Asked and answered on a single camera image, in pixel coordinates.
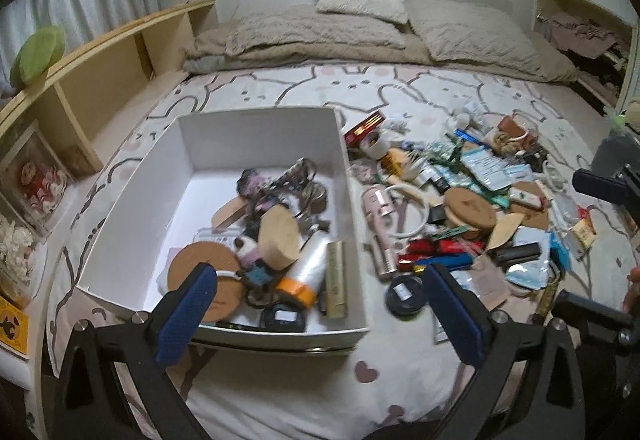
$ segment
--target white curtain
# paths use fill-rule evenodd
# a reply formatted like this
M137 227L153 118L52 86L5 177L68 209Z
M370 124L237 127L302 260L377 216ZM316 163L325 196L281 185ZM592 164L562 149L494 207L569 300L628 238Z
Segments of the white curtain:
M69 53L159 8L158 0L13 0L0 10L0 80L9 81L15 56L39 27L64 27Z

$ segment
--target black tape roll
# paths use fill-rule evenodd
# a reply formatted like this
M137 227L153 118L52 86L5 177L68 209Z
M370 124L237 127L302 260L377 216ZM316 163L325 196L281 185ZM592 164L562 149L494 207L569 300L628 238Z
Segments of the black tape roll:
M385 303L389 312L396 317L417 314L427 304L422 290L422 282L412 274L397 276L386 289Z

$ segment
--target round cork board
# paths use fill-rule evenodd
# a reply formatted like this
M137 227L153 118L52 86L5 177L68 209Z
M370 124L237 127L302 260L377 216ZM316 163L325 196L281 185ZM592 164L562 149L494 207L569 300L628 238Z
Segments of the round cork board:
M228 248L220 243L196 242L181 250L169 266L167 287L175 290L189 276L198 263L209 263L217 271L240 270L240 263ZM203 322L220 321L230 315L242 302L244 287L240 281L230 277L218 278L218 291L211 302Z
M544 196L542 190L533 182L516 182L513 184L513 187L533 193L534 195ZM524 215L524 220L520 225L535 227L536 229L542 229L543 231L549 229L549 215L546 208L543 211L536 211L530 207L525 207L524 205L512 202L511 212L521 213Z
M444 194L449 210L463 222L480 229L490 231L497 222L495 211L489 202L476 193L461 187L452 187Z

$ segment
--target yellow card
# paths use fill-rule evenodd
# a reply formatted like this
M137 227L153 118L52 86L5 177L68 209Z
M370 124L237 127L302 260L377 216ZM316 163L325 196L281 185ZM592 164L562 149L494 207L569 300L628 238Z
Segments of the yellow card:
M0 296L0 341L26 355L28 328L29 317Z

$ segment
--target hair clipper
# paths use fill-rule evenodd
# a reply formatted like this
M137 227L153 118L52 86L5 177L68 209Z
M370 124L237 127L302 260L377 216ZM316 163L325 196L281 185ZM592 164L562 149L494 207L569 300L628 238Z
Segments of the hair clipper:
M398 252L395 244L386 232L384 218L396 211L393 201L384 186L371 186L362 195L362 204L367 220L376 233L376 240L380 246L382 263L377 264L376 270L380 279L390 279L397 271Z

